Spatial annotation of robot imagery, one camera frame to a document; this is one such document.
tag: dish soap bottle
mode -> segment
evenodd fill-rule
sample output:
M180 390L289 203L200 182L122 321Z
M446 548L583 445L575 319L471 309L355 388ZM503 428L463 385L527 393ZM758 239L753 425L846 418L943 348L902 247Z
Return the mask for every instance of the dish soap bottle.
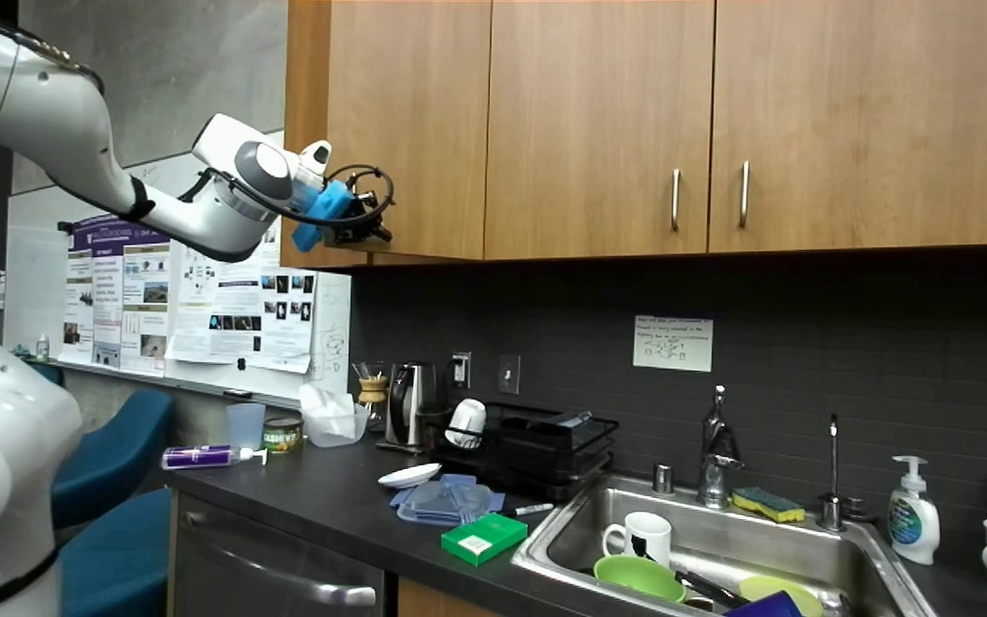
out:
M921 493L930 483L919 475L921 454L895 454L895 463L904 463L907 473L902 475L902 485L893 493L893 543L902 559L934 564L934 555L939 548L939 510Z

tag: countertop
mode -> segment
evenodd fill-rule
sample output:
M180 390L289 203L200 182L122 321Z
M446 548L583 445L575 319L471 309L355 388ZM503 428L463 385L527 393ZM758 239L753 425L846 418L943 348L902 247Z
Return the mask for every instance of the countertop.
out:
M191 493L230 515L271 525L323 548L355 555L379 567L417 578L441 594L463 595L496 613L646 613L600 594L563 586L511 564L500 555L488 564L468 564L440 548L441 527L401 519L389 501L393 490L379 485L379 475L417 463L406 452L389 452L371 443L342 450L303 445L267 465L236 463L221 470L180 470L164 478L180 493ZM943 564L907 564L937 613L987 613L985 574L953 572Z

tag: stainless steel sink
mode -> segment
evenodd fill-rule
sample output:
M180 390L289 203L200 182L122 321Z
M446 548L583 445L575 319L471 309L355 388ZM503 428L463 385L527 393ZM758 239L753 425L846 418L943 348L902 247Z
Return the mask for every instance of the stainless steel sink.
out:
M630 588L600 586L594 562L608 525L626 510L655 510L673 519L673 567L695 572L738 588L742 578L770 572L804 581L826 613L846 617L937 617L907 567L866 525L837 530L808 525L775 525L766 517L713 510L695 493L657 493L634 475L600 475L575 501L551 510L516 551L516 564L626 598L657 613L726 613L725 602L662 602Z

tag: cup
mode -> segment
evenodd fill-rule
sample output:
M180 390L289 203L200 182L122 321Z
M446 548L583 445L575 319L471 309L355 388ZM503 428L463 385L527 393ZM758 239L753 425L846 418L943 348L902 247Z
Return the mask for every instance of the cup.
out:
M226 409L226 445L234 450L262 450L265 431L265 404L230 404Z
M646 555L669 567L673 525L652 510L630 510L624 525L604 527L600 548L604 555Z

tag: black backsplash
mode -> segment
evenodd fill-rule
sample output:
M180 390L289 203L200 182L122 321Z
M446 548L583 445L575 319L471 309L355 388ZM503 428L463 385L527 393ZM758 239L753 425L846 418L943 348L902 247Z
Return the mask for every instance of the black backsplash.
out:
M355 270L355 358L448 358L475 348L475 393L523 351L523 397L618 418L618 470L673 463L695 483L701 422L726 385L744 470L816 505L831 490L873 517L897 452L930 458L943 515L937 559L978 564L987 517L987 251L806 252L618 262L485 262ZM634 370L634 315L713 319L713 372Z

